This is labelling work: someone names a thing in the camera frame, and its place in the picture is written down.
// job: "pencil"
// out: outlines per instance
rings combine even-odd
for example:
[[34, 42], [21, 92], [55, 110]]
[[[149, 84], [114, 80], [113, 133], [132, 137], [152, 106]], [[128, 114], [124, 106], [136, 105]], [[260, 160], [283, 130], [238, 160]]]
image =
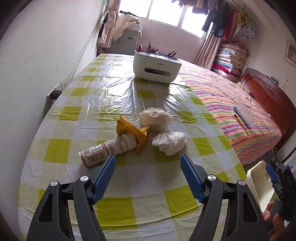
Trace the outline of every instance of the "pencil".
[[237, 119], [237, 121], [239, 122], [240, 126], [244, 129], [244, 131], [246, 132], [246, 134], [249, 136], [247, 129], [244, 127], [244, 125], [242, 124], [242, 122], [239, 120], [239, 118], [237, 117], [236, 114], [234, 114], [234, 117]]

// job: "white cylindrical can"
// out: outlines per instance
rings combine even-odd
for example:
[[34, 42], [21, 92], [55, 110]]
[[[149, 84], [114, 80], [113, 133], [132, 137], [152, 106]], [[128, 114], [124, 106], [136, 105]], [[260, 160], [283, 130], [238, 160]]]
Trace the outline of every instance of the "white cylindrical can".
[[116, 156], [137, 147], [135, 137], [123, 134], [115, 139], [79, 152], [81, 161], [86, 167], [91, 167], [99, 162], [105, 161], [109, 155]]

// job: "beige plastic tray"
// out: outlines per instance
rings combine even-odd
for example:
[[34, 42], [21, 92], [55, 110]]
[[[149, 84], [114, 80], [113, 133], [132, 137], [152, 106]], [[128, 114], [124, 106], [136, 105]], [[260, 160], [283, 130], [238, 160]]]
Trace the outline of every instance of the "beige plastic tray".
[[247, 172], [250, 190], [262, 212], [266, 209], [267, 204], [270, 202], [274, 193], [265, 166], [265, 162], [260, 161]]

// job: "orange plastic packet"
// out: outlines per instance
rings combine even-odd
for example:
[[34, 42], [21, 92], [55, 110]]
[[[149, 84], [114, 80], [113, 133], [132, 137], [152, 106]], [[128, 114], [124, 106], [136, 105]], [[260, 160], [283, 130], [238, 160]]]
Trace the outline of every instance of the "orange plastic packet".
[[121, 116], [117, 121], [116, 132], [120, 135], [125, 133], [131, 133], [136, 138], [137, 140], [136, 150], [137, 150], [137, 155], [139, 156], [141, 154], [142, 148], [144, 147], [144, 145], [148, 140], [149, 132], [151, 128], [152, 128], [152, 125], [137, 128], [132, 123], [130, 123], [127, 119]]

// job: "wall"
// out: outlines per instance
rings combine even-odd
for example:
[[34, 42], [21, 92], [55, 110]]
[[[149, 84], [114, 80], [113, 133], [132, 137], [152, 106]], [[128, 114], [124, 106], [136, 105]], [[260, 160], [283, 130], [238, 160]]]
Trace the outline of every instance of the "wall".
[[17, 235], [20, 176], [46, 95], [96, 57], [103, 2], [34, 0], [0, 42], [0, 211]]
[[[247, 60], [246, 67], [272, 76], [279, 82], [279, 87], [286, 93], [296, 106], [296, 68], [285, 61], [288, 39], [295, 42], [290, 31], [268, 4], [263, 0], [238, 1], [241, 6], [246, 4], [246, 12], [254, 18], [257, 25], [255, 30], [256, 40], [241, 37], [238, 31], [235, 40], [240, 40], [250, 51], [251, 57]], [[296, 133], [279, 150], [278, 157], [284, 159], [296, 146]]]
[[149, 20], [141, 20], [141, 22], [143, 33], [138, 44], [146, 48], [150, 42], [152, 47], [158, 48], [163, 53], [176, 50], [178, 58], [191, 63], [195, 61], [205, 42], [193, 34], [174, 27]]

